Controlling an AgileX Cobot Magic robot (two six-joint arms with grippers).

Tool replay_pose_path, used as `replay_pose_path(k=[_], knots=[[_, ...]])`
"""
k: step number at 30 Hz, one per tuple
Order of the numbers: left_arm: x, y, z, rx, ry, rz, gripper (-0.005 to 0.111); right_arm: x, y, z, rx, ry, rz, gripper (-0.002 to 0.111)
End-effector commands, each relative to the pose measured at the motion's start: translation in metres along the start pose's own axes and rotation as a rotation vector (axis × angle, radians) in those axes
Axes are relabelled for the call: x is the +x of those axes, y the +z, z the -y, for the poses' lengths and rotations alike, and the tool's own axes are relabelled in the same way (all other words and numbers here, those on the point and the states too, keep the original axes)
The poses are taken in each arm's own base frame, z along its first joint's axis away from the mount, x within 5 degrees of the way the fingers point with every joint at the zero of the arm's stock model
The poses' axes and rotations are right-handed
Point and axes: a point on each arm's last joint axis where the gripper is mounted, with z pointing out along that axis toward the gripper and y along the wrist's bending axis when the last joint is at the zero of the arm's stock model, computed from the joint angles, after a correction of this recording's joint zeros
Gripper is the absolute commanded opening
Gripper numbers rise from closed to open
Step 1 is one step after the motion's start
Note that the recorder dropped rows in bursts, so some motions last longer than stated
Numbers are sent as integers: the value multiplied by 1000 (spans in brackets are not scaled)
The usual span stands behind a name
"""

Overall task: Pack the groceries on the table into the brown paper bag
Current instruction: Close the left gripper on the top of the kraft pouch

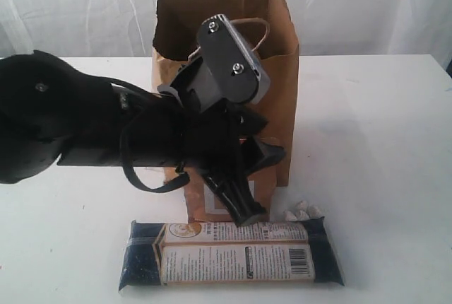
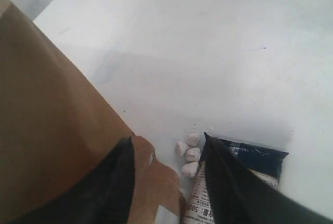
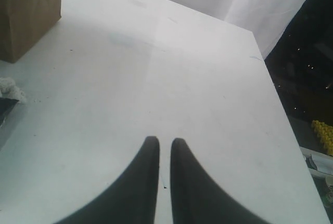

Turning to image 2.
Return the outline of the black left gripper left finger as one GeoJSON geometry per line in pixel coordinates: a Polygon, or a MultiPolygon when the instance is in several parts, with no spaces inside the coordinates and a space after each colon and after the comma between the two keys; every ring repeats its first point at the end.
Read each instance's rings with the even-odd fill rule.
{"type": "Polygon", "coordinates": [[[134,186],[134,146],[127,137],[72,188],[13,222],[127,223],[134,186]]]}

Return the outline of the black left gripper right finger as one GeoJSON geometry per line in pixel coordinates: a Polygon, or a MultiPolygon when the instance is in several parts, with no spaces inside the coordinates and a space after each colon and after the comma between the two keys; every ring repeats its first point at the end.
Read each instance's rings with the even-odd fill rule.
{"type": "Polygon", "coordinates": [[[250,209],[258,223],[332,223],[331,219],[300,205],[278,189],[266,187],[258,196],[247,189],[245,195],[255,201],[250,209]]]}

